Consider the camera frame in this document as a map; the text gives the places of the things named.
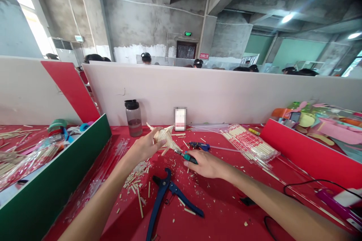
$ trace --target ceiling light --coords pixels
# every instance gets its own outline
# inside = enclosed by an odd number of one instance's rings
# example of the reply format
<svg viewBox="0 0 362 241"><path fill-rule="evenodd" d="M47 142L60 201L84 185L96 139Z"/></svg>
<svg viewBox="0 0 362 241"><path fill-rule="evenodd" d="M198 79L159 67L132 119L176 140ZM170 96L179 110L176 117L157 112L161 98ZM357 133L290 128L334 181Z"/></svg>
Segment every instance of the ceiling light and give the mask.
<svg viewBox="0 0 362 241"><path fill-rule="evenodd" d="M351 35L348 36L348 39L353 39L353 38L357 38L360 34L362 34L361 32L358 32L358 33L353 33Z"/></svg>
<svg viewBox="0 0 362 241"><path fill-rule="evenodd" d="M282 19L282 23L286 23L286 22L289 22L292 18L294 17L294 14L288 14L287 16L285 16L283 19Z"/></svg>

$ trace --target person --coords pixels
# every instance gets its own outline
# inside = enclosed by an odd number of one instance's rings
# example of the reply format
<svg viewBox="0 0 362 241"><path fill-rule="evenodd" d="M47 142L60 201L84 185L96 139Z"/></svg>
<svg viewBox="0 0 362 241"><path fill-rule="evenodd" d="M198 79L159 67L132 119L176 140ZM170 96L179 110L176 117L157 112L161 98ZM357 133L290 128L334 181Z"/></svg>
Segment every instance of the person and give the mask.
<svg viewBox="0 0 362 241"><path fill-rule="evenodd" d="M193 67L194 68L198 68L198 69L201 69L202 68L202 65L203 65L203 61L200 60L200 59L195 59L195 61L193 62Z"/></svg>
<svg viewBox="0 0 362 241"><path fill-rule="evenodd" d="M294 74L294 72L296 71L296 69L294 67L286 67L284 69L282 69L283 74Z"/></svg>
<svg viewBox="0 0 362 241"><path fill-rule="evenodd" d="M113 208L126 178L140 163L152 157L166 141L152 143L154 135L162 127L136 140L117 163L108 179L76 216L58 241L99 240L108 216ZM341 241L350 240L349 233L300 204L292 198L265 185L209 152L187 152L197 160L197 165L184 161L190 170L206 178L219 178L231 183L266 211L296 241Z"/></svg>
<svg viewBox="0 0 362 241"><path fill-rule="evenodd" d="M250 69L248 67L236 67L233 70L237 72L250 72Z"/></svg>
<svg viewBox="0 0 362 241"><path fill-rule="evenodd" d="M58 55L55 55L55 54L53 54L53 53L47 53L47 54L45 54L45 56L46 56L48 59L59 60Z"/></svg>
<svg viewBox="0 0 362 241"><path fill-rule="evenodd" d="M249 67L251 72L259 72L258 66L253 64Z"/></svg>
<svg viewBox="0 0 362 241"><path fill-rule="evenodd" d="M149 53L142 53L141 54L142 57L142 62L144 65L151 65L151 55Z"/></svg>
<svg viewBox="0 0 362 241"><path fill-rule="evenodd" d="M86 55L84 57L84 63L89 64L90 61L105 61L105 62L111 62L109 58L107 57L101 57L98 54L90 54L90 55Z"/></svg>
<svg viewBox="0 0 362 241"><path fill-rule="evenodd" d="M313 71L311 69L301 69L297 72L294 72L295 75L304 75L304 76L316 76L319 75L316 71Z"/></svg>

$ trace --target person's arm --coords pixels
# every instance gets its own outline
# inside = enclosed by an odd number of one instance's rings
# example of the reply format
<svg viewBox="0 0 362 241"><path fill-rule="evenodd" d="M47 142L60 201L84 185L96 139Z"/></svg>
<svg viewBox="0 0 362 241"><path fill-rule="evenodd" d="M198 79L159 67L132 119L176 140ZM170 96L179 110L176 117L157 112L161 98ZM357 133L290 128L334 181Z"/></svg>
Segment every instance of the person's arm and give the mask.
<svg viewBox="0 0 362 241"><path fill-rule="evenodd" d="M163 140L155 145L152 144L153 136L161 129L161 127L153 129L133 144L101 188L64 231L59 238L60 241L91 241L101 238L109 214L128 175L139 162L150 158L166 143Z"/></svg>
<svg viewBox="0 0 362 241"><path fill-rule="evenodd" d="M221 178L239 188L296 241L351 240L348 232L279 191L262 184L208 152L192 150L198 165L184 164L208 178Z"/></svg>

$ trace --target air conditioner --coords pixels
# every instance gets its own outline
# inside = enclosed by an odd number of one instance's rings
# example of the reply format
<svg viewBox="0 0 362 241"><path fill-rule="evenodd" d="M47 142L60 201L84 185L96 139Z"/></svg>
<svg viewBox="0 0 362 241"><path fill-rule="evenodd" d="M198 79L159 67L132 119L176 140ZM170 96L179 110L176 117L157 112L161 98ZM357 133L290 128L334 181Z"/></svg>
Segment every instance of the air conditioner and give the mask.
<svg viewBox="0 0 362 241"><path fill-rule="evenodd" d="M77 57L74 53L72 43L59 38L52 38L57 55L60 61L71 62L74 66L79 67Z"/></svg>

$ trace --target red sign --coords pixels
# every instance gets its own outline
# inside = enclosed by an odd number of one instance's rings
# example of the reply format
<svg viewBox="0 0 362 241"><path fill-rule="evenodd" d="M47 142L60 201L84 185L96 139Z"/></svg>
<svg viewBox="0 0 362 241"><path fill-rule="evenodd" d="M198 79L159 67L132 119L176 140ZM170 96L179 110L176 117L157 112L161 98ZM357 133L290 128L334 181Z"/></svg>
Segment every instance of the red sign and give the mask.
<svg viewBox="0 0 362 241"><path fill-rule="evenodd" d="M208 59L208 58L209 58L209 54L201 53L201 54L200 54L200 58Z"/></svg>

